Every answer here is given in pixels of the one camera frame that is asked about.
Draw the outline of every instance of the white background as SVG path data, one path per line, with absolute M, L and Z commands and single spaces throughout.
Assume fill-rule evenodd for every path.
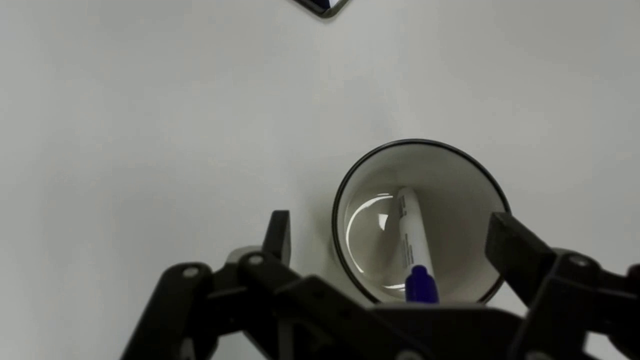
M 637 119 L 637 0 L 354 0 L 332 22 L 287 0 L 0 0 L 0 359 L 118 359 L 165 266 L 218 269 L 274 208 L 293 269 L 351 293 L 334 191 L 405 136 L 469 152 L 544 241 L 622 272 Z

